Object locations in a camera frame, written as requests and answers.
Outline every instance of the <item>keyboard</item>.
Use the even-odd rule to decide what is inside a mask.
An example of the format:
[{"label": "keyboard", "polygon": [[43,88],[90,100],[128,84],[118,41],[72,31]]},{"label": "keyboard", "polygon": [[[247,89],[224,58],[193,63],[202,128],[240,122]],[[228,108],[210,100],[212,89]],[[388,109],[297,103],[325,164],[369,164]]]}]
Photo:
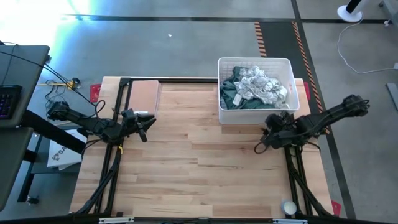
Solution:
[{"label": "keyboard", "polygon": [[0,120],[12,118],[21,90],[19,85],[0,85]]}]

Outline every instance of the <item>black desk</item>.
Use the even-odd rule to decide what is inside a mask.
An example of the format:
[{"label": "black desk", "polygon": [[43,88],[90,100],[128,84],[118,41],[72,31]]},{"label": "black desk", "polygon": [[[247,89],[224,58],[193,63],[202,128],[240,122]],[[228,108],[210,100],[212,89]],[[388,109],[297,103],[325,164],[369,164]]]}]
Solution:
[{"label": "black desk", "polygon": [[13,128],[7,131],[0,131],[1,156],[0,156],[0,209],[7,203],[12,186],[17,177],[19,167],[22,163],[25,150],[29,145],[32,136],[32,128]]},{"label": "black desk", "polygon": [[[0,52],[13,54],[41,66],[44,66],[49,50],[48,46],[0,45]],[[27,150],[33,131],[77,152],[85,147],[84,142],[27,110],[41,71],[42,67],[38,65],[0,53],[0,84],[22,87],[21,98],[12,119],[0,121],[0,211],[7,202],[22,160],[36,160],[37,154]],[[45,104],[45,99],[38,103]],[[29,192],[31,182],[28,181],[27,186],[25,184],[22,190],[25,192],[23,197],[20,194],[19,202],[26,200],[26,192]]]},{"label": "black desk", "polygon": [[[0,45],[0,51],[31,60],[39,65],[44,65],[47,54],[50,51],[48,46],[5,46]],[[22,116],[25,113],[37,81],[39,80],[42,68],[23,61],[10,55],[0,54],[0,85],[20,85],[22,86],[21,98],[15,109],[12,119],[0,122],[0,128],[13,128],[21,123]]]}]

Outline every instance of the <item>table leg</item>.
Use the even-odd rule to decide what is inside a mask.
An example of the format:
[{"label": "table leg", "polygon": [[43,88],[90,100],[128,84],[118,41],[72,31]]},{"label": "table leg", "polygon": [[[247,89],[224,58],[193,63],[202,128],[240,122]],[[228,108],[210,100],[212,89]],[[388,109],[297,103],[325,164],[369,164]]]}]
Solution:
[{"label": "table leg", "polygon": [[28,174],[26,175],[25,181],[22,184],[22,188],[21,188],[21,191],[19,192],[19,196],[18,196],[17,202],[24,203],[27,200],[27,196],[29,195],[30,187],[32,186],[33,179],[35,178],[35,174],[31,173],[32,167],[33,167],[33,164],[31,164],[29,166]]},{"label": "table leg", "polygon": [[29,110],[25,111],[22,117],[21,126],[31,127],[38,134],[41,134],[77,153],[81,153],[86,147],[86,144],[81,140],[73,137],[71,134],[68,134],[66,131],[56,127]]},{"label": "table leg", "polygon": [[37,153],[26,149],[24,160],[28,162],[35,162]]}]

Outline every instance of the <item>orange hazard stripe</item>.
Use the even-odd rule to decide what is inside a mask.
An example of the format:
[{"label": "orange hazard stripe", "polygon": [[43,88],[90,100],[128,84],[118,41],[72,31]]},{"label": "orange hazard stripe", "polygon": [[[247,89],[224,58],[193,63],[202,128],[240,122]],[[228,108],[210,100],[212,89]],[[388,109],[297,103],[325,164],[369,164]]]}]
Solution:
[{"label": "orange hazard stripe", "polygon": [[322,106],[322,103],[321,103],[321,100],[320,100],[320,97],[319,97],[319,94],[318,94],[317,86],[316,86],[315,81],[314,81],[313,76],[312,76],[311,68],[310,68],[310,66],[308,64],[307,56],[305,55],[305,50],[304,50],[304,46],[303,46],[303,43],[302,43],[302,40],[301,40],[301,37],[300,37],[300,32],[299,32],[299,28],[297,26],[297,23],[292,22],[292,27],[293,27],[293,31],[294,31],[296,39],[297,39],[297,43],[298,43],[298,47],[299,47],[300,52],[301,52],[301,56],[303,58],[303,62],[304,62],[305,69],[307,71],[308,78],[310,80],[310,84],[311,84],[311,87],[312,87],[313,94],[315,95],[315,101],[317,102],[318,110],[321,113],[321,112],[323,112],[323,106]]},{"label": "orange hazard stripe", "polygon": [[262,38],[261,27],[259,22],[254,22],[254,30],[256,31],[257,43],[259,45],[260,57],[266,57],[266,46],[264,45],[264,39]]}]

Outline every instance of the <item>cardboard piece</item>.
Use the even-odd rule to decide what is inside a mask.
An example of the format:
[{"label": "cardboard piece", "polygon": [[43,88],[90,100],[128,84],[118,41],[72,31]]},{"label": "cardboard piece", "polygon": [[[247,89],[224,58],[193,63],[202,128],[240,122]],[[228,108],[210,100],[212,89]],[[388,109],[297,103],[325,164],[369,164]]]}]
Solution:
[{"label": "cardboard piece", "polygon": [[157,80],[133,81],[129,108],[141,113],[156,114],[161,84]]}]

